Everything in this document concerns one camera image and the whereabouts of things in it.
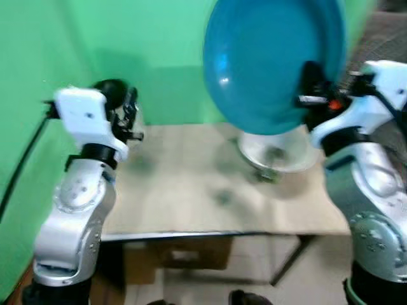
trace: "table leg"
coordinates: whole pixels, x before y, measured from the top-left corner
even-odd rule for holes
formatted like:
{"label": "table leg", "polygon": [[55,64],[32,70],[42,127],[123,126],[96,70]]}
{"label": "table leg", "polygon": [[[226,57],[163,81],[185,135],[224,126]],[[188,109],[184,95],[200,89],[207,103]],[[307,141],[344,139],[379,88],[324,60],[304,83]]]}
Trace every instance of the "table leg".
{"label": "table leg", "polygon": [[289,271],[297,259],[301,256],[304,250],[309,246],[309,244],[314,240],[316,235],[297,235],[300,240],[300,244],[291,252],[290,256],[284,262],[284,265],[280,270],[273,276],[270,281],[271,286],[276,286],[282,277]]}

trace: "green wall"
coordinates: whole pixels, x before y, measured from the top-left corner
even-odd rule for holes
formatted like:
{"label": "green wall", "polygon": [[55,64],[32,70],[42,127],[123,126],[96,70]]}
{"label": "green wall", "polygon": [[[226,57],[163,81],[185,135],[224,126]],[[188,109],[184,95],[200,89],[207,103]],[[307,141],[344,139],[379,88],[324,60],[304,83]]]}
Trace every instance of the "green wall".
{"label": "green wall", "polygon": [[[61,0],[0,2],[0,194],[57,88],[95,80]],[[32,256],[72,142],[59,122],[48,125],[0,224],[0,301]]]}
{"label": "green wall", "polygon": [[[350,41],[374,0],[344,0]],[[222,121],[202,75],[202,46],[216,0],[2,0],[0,2],[0,194],[45,110],[69,84],[123,78],[140,91],[149,124]],[[32,255],[67,155],[52,122],[29,159],[0,224],[0,300]]]}

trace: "table top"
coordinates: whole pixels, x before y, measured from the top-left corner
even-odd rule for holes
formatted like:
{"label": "table top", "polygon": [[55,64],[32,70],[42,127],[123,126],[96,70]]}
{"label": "table top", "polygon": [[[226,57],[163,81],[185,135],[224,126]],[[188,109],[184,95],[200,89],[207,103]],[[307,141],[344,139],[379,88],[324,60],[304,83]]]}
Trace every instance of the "table top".
{"label": "table top", "polygon": [[117,171],[103,240],[189,234],[349,234],[324,188],[321,162],[259,181],[227,123],[147,126]]}

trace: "floor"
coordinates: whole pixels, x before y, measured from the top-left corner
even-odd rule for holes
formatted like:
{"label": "floor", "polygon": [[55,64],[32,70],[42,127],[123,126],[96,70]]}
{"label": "floor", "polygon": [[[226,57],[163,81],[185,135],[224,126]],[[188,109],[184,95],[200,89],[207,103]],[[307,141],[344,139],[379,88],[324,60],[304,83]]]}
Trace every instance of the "floor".
{"label": "floor", "polygon": [[154,285],[127,287],[125,305],[159,299],[176,305],[227,305],[228,293],[235,289],[261,294],[273,305],[345,305],[341,283],[352,259],[349,237],[316,239],[277,287],[268,284],[296,243],[294,236],[235,238],[226,270],[158,270]]}

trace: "robotic arm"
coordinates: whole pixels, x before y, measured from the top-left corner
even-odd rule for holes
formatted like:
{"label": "robotic arm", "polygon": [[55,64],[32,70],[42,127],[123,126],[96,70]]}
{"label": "robotic arm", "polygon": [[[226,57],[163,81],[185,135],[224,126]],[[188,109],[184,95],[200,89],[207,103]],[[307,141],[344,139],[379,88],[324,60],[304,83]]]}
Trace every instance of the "robotic arm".
{"label": "robotic arm", "polygon": [[[400,110],[406,102],[407,65],[366,62],[363,74],[351,86],[349,93],[359,96],[353,101],[345,92],[321,89],[332,88],[322,75],[316,65],[307,64],[302,82],[306,95],[299,102],[310,108],[305,122],[313,145],[323,148],[327,156],[326,189],[352,233],[352,276],[344,282],[348,302],[404,304],[407,194],[385,150],[370,134],[394,116],[403,123]],[[390,101],[392,113],[375,92]]]}
{"label": "robotic arm", "polygon": [[116,198],[114,170],[127,158],[127,141],[143,138],[132,131],[136,99],[136,89],[117,80],[57,92],[57,113],[81,153],[69,157],[36,238],[34,282],[23,304],[88,305],[102,225]]}

